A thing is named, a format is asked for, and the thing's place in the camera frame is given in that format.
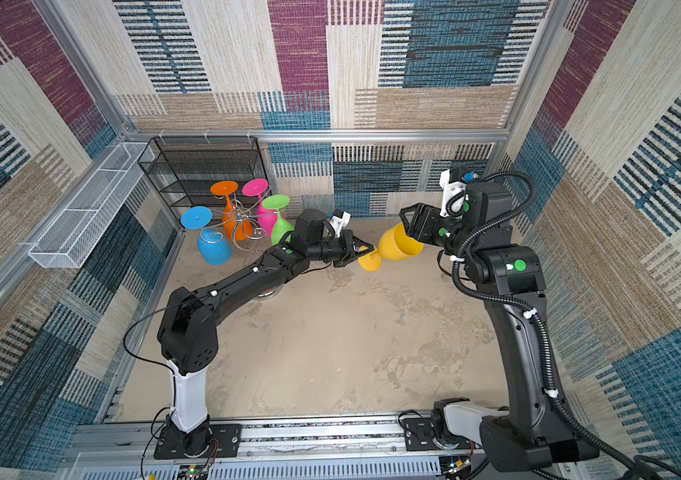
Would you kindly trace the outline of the yellow plastic wine glass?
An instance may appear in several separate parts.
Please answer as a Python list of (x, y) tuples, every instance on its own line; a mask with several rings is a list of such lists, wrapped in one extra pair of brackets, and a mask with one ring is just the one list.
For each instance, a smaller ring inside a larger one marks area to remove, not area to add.
[(368, 271), (378, 271), (385, 260), (403, 261), (420, 255), (425, 246), (408, 236), (402, 223), (390, 228), (382, 237), (377, 248), (367, 250), (367, 254), (358, 260), (358, 264)]

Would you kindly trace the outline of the blue plastic wine glass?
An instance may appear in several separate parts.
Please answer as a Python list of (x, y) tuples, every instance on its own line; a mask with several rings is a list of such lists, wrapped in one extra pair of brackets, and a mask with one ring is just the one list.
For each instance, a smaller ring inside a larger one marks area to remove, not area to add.
[(208, 207), (190, 208), (180, 223), (188, 230), (198, 231), (198, 251), (206, 264), (221, 266), (232, 259), (232, 247), (226, 235), (212, 228), (212, 211)]

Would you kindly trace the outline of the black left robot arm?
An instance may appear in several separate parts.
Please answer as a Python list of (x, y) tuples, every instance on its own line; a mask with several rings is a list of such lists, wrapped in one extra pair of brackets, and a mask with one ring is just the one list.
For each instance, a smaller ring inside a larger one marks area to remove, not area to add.
[(200, 457), (212, 447), (206, 407), (206, 370), (218, 354), (218, 326), (258, 296), (308, 272), (314, 261), (343, 268), (374, 252), (347, 225), (350, 215), (307, 209), (252, 264), (208, 286), (170, 294), (158, 328), (160, 353), (174, 386), (172, 413), (162, 444), (176, 444), (178, 455)]

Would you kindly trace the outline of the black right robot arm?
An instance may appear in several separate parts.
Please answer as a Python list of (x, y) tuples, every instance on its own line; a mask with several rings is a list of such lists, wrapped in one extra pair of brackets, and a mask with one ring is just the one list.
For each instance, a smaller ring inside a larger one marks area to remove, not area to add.
[(492, 321), (506, 374), (509, 406), (492, 410), (468, 399), (438, 401), (432, 428), (440, 448), (480, 445), (500, 472), (533, 471), (595, 459), (599, 450), (573, 425), (548, 328), (543, 270), (531, 248), (512, 242), (510, 190), (471, 182), (444, 207), (418, 203), (400, 212), (406, 234), (439, 246), (453, 262), (454, 286), (481, 300)]

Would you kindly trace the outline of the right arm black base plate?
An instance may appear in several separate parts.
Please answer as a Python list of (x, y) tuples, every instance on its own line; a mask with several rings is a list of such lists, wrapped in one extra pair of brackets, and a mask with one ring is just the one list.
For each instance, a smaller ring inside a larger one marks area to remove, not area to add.
[(431, 450), (454, 450), (456, 444), (448, 443), (438, 438), (434, 424), (430, 417), (422, 416), (415, 410), (402, 412), (397, 420), (404, 432), (406, 450), (431, 451)]

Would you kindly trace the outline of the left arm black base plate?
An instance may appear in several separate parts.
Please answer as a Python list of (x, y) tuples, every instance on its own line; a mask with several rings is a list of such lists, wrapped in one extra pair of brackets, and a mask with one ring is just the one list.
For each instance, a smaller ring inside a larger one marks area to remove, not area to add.
[(190, 433), (170, 422), (160, 430), (156, 460), (234, 458), (240, 448), (242, 424), (203, 423)]

